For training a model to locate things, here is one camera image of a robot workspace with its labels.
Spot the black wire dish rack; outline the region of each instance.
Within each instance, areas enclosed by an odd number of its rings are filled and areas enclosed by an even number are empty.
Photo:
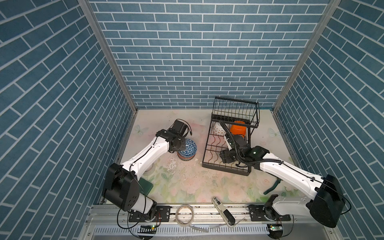
[[[245,140],[251,145],[251,135],[255,128],[259,126],[259,119],[259,103],[215,97],[202,166],[214,170],[248,176],[251,173],[251,167],[237,167],[237,161],[227,164],[223,163],[221,160],[220,151],[225,150],[228,147],[224,137],[214,133],[214,124],[218,121],[223,121],[226,124],[235,124],[246,127]],[[235,121],[243,121],[245,124],[235,123]]]

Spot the brick wall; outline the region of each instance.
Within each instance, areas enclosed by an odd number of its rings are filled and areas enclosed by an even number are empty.
[[[139,108],[271,108],[329,0],[91,0]]]
[[[131,110],[76,0],[0,2],[0,239],[72,239]]]
[[[342,0],[277,114],[304,167],[352,202],[344,239],[384,239],[384,1]]]

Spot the white round object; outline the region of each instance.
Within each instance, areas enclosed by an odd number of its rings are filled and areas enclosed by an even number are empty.
[[[213,131],[214,135],[218,135],[218,136],[224,136],[225,135],[225,130],[224,128],[220,125],[219,122],[216,122],[214,124],[214,131]]]

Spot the table surface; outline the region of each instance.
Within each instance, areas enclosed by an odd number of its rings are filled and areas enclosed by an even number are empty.
[[[136,155],[147,146],[156,132],[168,129],[177,119],[186,120],[197,145],[195,157],[182,161],[176,153],[165,153],[155,161],[143,178],[154,186],[149,197],[158,203],[211,202],[218,197],[222,202],[265,202],[271,194],[301,196],[302,193],[282,181],[267,195],[276,177],[252,169],[249,176],[202,167],[202,158],[208,136],[212,110],[139,110],[121,162]],[[278,131],[270,110],[260,110],[260,124],[251,136],[251,145],[262,146],[284,161],[292,162],[287,147]]]

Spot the orange cup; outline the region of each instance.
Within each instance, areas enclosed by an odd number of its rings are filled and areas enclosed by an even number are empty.
[[[245,124],[245,122],[243,122],[243,121],[235,121],[235,123]],[[234,125],[234,124],[231,126],[231,129],[230,129],[230,131],[233,135],[243,135],[243,137],[245,137],[246,130],[247,130],[246,127]]]

